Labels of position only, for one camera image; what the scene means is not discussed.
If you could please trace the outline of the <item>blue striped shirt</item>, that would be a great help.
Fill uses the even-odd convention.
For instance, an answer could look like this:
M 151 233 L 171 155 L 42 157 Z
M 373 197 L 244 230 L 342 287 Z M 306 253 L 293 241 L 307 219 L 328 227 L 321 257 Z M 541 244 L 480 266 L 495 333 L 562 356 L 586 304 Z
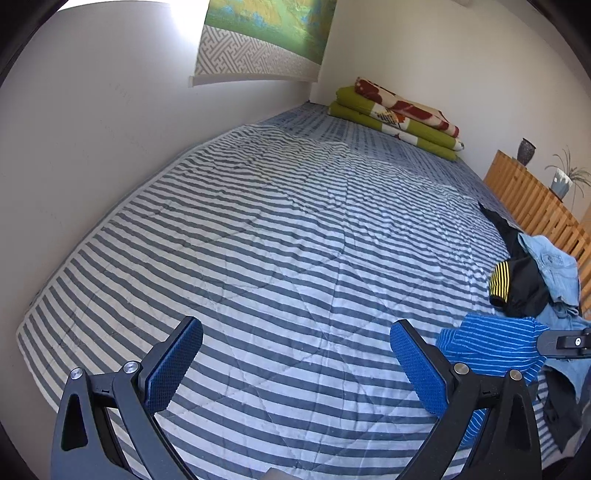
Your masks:
M 537 340 L 548 330 L 530 317 L 470 313 L 459 327 L 442 330 L 436 346 L 450 363 L 464 363 L 479 375 L 504 377 L 517 370 L 531 384 L 546 362 Z

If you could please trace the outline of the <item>black shorts yellow stripes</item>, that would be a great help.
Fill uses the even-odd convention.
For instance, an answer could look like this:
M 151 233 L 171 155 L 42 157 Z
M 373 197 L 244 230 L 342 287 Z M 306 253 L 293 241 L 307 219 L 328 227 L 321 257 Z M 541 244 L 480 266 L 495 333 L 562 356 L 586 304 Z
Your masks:
M 538 317 L 549 303 L 550 293 L 536 261 L 519 243 L 521 230 L 484 205 L 479 208 L 497 229 L 509 254 L 490 276 L 491 304 L 508 317 Z

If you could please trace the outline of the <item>dark blue garment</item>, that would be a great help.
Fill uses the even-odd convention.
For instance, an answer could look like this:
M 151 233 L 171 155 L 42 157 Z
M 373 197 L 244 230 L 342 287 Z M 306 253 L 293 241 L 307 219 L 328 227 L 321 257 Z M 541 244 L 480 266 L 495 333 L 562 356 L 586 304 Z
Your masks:
M 575 367 L 573 362 L 560 366 L 558 360 L 543 368 L 547 384 L 543 417 L 560 452 L 582 428 L 580 401 L 588 370 L 587 363 L 582 367 Z

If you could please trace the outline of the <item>light blue denim garment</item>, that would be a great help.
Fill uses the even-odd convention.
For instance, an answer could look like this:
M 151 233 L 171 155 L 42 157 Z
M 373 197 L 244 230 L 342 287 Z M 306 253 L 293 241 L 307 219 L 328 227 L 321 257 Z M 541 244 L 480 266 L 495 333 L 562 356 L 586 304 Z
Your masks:
M 577 261 L 545 236 L 519 234 L 522 248 L 535 260 L 548 287 L 550 301 L 536 317 L 552 330 L 583 330 L 590 324 L 578 315 L 581 287 Z

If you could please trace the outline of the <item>wooden slatted headboard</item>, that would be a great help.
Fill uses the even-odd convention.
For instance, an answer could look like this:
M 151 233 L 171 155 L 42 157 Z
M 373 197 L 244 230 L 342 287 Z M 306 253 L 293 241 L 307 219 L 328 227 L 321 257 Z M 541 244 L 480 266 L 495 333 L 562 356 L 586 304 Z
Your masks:
M 544 235 L 577 260 L 582 316 L 590 319 L 590 234 L 525 166 L 498 150 L 485 184 L 529 235 Z

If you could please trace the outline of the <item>potted plant white pot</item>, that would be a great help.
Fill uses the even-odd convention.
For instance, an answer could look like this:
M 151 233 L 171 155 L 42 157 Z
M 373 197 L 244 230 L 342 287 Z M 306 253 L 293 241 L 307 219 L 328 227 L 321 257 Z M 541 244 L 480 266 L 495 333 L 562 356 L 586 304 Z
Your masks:
M 584 197 L 585 188 L 590 187 L 590 172 L 572 163 L 572 154 L 568 146 L 562 149 L 562 153 L 555 153 L 553 157 L 558 160 L 558 164 L 545 167 L 546 170 L 554 171 L 550 190 L 561 202 L 570 191 L 573 191 L 572 203 L 575 203 L 577 193 L 580 192 Z

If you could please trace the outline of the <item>dark ceramic vase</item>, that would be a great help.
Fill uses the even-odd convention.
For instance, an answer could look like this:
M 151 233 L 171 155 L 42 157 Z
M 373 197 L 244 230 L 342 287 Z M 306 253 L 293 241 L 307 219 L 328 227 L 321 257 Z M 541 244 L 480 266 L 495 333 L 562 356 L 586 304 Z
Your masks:
M 517 161 L 523 166 L 527 166 L 536 153 L 536 146 L 526 138 L 520 142 L 517 152 Z

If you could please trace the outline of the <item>blue white striped bedspread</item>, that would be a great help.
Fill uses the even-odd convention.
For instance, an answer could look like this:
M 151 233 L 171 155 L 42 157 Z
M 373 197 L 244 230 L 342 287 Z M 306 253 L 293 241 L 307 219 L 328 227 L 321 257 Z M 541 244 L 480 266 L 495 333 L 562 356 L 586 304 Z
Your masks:
M 506 255 L 479 176 L 305 104 L 182 154 L 82 240 L 17 332 L 56 406 L 186 317 L 204 344 L 158 422 L 202 479 L 393 479 L 432 416 L 394 321 L 489 314 Z

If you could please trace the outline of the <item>red floral folded blanket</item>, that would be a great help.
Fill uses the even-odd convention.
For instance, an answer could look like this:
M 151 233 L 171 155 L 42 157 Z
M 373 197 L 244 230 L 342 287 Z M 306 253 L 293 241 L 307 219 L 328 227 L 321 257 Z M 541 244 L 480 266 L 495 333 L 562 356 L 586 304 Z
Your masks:
M 452 150 L 462 151 L 465 149 L 464 143 L 459 138 L 459 127 L 450 122 L 441 110 L 406 99 L 363 77 L 356 78 L 355 90 L 356 93 L 380 104 L 389 112 L 401 114 L 448 135 L 455 140 Z

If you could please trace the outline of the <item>green folded blanket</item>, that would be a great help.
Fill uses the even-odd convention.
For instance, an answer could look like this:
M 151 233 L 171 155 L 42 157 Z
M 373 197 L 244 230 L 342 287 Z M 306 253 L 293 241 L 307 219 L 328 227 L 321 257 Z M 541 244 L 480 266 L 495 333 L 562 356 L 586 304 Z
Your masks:
M 443 131 L 425 125 L 356 93 L 353 86 L 339 88 L 329 105 L 329 114 L 393 136 L 407 144 L 455 161 L 464 143 Z

